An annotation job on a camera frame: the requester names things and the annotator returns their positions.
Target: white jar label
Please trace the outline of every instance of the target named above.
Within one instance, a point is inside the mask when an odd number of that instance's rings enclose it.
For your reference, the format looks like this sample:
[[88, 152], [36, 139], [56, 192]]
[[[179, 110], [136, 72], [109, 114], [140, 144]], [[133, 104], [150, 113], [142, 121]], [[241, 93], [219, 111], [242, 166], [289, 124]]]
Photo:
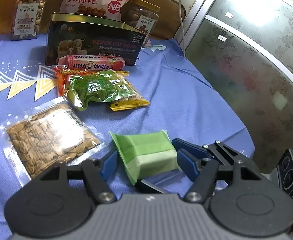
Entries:
[[147, 41], [147, 37], [149, 36], [150, 30], [152, 29], [154, 23], [154, 19], [151, 19], [143, 15], [141, 15], [139, 20], [137, 21], [135, 28], [139, 29], [141, 32], [147, 33], [143, 43]]
[[14, 35], [34, 34], [38, 3], [22, 3], [17, 6]]

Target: wooden panel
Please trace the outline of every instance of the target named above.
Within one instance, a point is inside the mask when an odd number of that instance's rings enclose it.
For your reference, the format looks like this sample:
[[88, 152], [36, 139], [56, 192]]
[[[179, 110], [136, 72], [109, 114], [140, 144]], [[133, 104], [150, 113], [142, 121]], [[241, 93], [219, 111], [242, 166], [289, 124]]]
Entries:
[[[53, 12], [58, 12], [63, 0], [47, 0], [41, 21], [41, 33], [46, 33]], [[123, 6], [121, 14], [124, 16], [134, 0], [130, 0]], [[175, 0], [146, 0], [158, 5], [160, 20], [158, 21], [153, 35], [161, 39], [174, 37], [180, 26], [178, 16], [178, 3]], [[0, 34], [11, 32], [12, 17], [14, 15], [16, 0], [0, 0]], [[182, 8], [182, 18], [185, 18], [185, 9]]]

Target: transparent plastic bag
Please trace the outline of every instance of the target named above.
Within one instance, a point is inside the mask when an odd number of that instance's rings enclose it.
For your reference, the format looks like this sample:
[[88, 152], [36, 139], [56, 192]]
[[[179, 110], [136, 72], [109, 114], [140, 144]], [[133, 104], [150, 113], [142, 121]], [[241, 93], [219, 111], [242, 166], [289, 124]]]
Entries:
[[55, 162], [77, 165], [105, 147], [104, 136], [76, 116], [63, 97], [0, 126], [4, 154], [24, 186]]

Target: green snack package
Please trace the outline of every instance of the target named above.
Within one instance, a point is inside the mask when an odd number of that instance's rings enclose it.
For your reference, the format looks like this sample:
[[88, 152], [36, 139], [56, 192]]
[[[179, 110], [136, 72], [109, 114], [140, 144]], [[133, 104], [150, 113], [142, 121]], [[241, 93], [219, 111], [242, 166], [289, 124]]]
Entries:
[[112, 69], [96, 75], [74, 75], [68, 91], [69, 99], [80, 111], [87, 109], [89, 101], [111, 102], [135, 94], [124, 78]]
[[132, 185], [138, 179], [179, 168], [176, 150], [164, 130], [137, 135], [110, 134]]

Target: plastic jar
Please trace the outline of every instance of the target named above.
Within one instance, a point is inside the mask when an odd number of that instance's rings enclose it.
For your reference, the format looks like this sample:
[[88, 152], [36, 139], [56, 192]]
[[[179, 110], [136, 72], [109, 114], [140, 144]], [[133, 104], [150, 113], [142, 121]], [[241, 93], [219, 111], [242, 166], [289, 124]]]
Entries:
[[143, 45], [149, 40], [148, 37], [159, 20], [159, 16], [157, 15], [159, 11], [159, 6], [143, 0], [135, 0], [134, 6], [128, 13], [126, 23], [144, 33], [147, 33]]
[[46, 0], [16, 0], [11, 40], [36, 39], [39, 35]]

